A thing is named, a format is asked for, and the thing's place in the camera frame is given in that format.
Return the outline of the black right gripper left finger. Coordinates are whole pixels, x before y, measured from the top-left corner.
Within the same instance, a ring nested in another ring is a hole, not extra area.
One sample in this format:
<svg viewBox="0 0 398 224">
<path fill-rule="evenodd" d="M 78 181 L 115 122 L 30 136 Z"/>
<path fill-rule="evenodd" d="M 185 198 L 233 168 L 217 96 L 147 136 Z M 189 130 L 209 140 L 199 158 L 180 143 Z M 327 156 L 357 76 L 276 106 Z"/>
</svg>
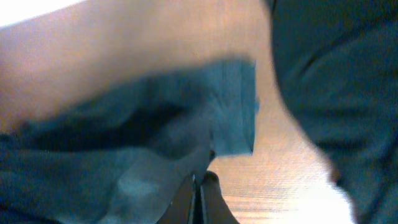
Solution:
<svg viewBox="0 0 398 224">
<path fill-rule="evenodd" d="M 195 191 L 195 176 L 186 176 L 157 224 L 191 223 L 191 216 L 195 207 Z"/>
</svg>

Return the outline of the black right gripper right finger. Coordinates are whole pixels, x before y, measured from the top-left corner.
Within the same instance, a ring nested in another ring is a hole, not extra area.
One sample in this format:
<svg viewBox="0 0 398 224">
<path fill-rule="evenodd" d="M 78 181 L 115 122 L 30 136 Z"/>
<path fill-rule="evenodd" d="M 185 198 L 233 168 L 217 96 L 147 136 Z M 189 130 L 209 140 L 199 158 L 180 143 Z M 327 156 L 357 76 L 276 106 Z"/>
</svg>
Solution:
<svg viewBox="0 0 398 224">
<path fill-rule="evenodd" d="M 214 172 L 205 173 L 200 197 L 204 224 L 239 224 L 222 196 L 220 180 Z"/>
</svg>

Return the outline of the dark green t-shirt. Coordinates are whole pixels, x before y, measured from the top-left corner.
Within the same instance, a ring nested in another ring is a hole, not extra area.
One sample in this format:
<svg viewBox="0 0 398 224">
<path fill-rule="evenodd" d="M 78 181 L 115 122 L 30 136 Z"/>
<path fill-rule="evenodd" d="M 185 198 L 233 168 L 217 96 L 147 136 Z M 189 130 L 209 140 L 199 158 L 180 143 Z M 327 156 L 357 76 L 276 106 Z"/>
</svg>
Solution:
<svg viewBox="0 0 398 224">
<path fill-rule="evenodd" d="M 255 64 L 216 60 L 127 82 L 1 134 L 2 223 L 157 223 L 215 157 L 254 149 Z"/>
</svg>

